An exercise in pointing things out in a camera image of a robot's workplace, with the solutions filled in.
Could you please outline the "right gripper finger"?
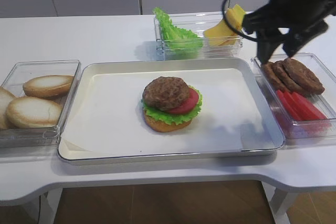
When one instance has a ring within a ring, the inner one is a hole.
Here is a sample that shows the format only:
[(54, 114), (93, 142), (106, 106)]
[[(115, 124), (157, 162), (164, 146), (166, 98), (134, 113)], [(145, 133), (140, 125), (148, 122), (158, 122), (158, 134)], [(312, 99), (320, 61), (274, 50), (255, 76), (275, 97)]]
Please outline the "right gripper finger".
[(285, 36), (282, 49), (291, 58), (307, 43), (325, 33), (328, 28), (324, 20), (305, 28), (290, 28)]

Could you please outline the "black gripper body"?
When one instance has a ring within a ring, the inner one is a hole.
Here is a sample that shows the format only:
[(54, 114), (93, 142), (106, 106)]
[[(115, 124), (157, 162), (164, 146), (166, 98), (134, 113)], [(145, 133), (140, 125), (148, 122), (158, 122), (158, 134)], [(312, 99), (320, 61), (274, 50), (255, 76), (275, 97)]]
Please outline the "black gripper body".
[(283, 38), (290, 28), (311, 26), (335, 13), (335, 0), (269, 0), (268, 4), (245, 15), (243, 28), (259, 38)]

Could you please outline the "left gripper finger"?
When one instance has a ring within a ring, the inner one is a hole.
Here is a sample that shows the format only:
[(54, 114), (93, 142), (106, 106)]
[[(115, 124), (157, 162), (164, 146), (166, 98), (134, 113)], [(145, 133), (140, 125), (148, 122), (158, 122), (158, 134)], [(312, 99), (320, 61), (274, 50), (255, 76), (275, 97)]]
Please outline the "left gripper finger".
[(257, 58), (260, 63), (266, 64), (274, 51), (282, 44), (283, 38), (257, 38)]

